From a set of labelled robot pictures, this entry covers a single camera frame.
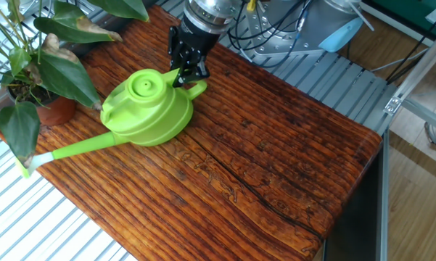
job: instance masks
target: watering can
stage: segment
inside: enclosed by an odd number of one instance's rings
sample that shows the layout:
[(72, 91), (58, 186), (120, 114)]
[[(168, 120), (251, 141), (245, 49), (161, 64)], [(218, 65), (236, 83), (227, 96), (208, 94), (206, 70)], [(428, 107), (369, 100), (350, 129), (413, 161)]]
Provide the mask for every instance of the watering can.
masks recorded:
[(27, 169), (17, 160), (22, 175), (28, 178), (42, 164), (97, 149), (128, 142), (155, 146), (169, 141), (189, 123), (192, 100), (207, 88), (203, 80), (188, 90), (174, 88), (177, 73), (178, 69), (165, 74), (153, 69), (135, 72), (102, 105), (100, 119), (110, 132), (36, 155)]

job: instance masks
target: watering can body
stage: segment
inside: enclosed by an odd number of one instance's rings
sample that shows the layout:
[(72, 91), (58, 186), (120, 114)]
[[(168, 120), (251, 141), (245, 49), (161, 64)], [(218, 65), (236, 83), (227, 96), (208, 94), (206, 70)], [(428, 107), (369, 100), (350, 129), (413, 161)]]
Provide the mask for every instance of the watering can body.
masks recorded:
[(135, 72), (106, 98), (102, 123), (115, 138), (141, 146), (155, 146), (179, 134), (192, 118), (192, 99), (206, 89), (174, 88), (177, 71), (161, 74), (145, 69)]

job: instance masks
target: plant leaf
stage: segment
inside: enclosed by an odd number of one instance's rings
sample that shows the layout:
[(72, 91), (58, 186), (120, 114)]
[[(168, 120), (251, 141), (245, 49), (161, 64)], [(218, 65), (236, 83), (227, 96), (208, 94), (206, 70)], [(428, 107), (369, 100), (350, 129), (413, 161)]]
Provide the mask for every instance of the plant leaf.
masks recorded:
[(13, 154), (25, 167), (29, 167), (36, 153), (40, 124), (36, 106), (29, 101), (0, 111), (0, 131)]
[(30, 55), (20, 47), (15, 47), (9, 51), (9, 64), (12, 67), (12, 74), (17, 75), (24, 67), (29, 65)]
[(9, 18), (13, 23), (24, 21), (24, 16), (20, 12), (21, 0), (8, 0)]
[(101, 7), (111, 15), (148, 21), (148, 13), (142, 0), (89, 0), (91, 4)]
[(87, 107), (98, 108), (100, 98), (86, 69), (74, 53), (60, 49), (58, 42), (54, 34), (46, 37), (42, 44), (41, 64), (37, 64), (37, 54), (33, 55), (32, 63), (40, 72), (41, 86)]
[(54, 33), (63, 41), (93, 43), (123, 41), (118, 33), (105, 30), (91, 22), (79, 7), (61, 1), (54, 3), (53, 18), (38, 17), (34, 26), (43, 33)]

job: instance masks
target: wooden table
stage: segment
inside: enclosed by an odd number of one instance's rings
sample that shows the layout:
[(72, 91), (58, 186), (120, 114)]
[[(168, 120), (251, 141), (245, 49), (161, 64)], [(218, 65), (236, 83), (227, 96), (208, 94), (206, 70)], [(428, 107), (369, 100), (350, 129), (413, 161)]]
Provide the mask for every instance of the wooden table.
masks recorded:
[[(100, 95), (144, 68), (168, 71), (159, 7), (124, 43), (83, 58)], [(125, 144), (38, 171), (139, 260), (311, 260), (376, 156), (382, 139), (224, 46), (210, 53), (208, 90), (166, 144)], [(43, 127), (38, 152), (106, 132), (78, 106)]]

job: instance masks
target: robotic arm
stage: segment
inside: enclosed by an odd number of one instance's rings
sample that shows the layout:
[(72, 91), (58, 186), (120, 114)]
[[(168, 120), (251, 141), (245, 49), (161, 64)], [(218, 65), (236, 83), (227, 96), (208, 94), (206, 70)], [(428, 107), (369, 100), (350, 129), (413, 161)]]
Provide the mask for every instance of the robotic arm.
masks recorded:
[[(171, 27), (169, 32), (170, 69), (179, 69), (174, 87), (210, 77), (205, 66), (206, 56), (218, 42), (220, 35), (227, 32), (244, 2), (245, 0), (184, 1), (184, 18), (178, 27)], [(267, 58), (268, 55), (282, 55), (284, 58), (274, 65), (259, 65), (253, 61), (251, 63), (270, 68), (285, 62), (291, 53), (304, 55), (318, 51), (338, 51), (363, 24), (353, 2), (358, 4), (359, 0), (267, 2), (266, 13), (261, 20), (258, 18), (248, 21), (253, 37), (247, 38), (252, 39), (251, 49), (258, 56)], [(256, 10), (253, 17), (258, 16), (258, 8)], [(267, 36), (256, 37), (263, 33)]]
[(184, 18), (169, 31), (170, 69), (179, 68), (174, 87), (210, 77), (208, 52), (237, 15), (242, 0), (186, 0)]

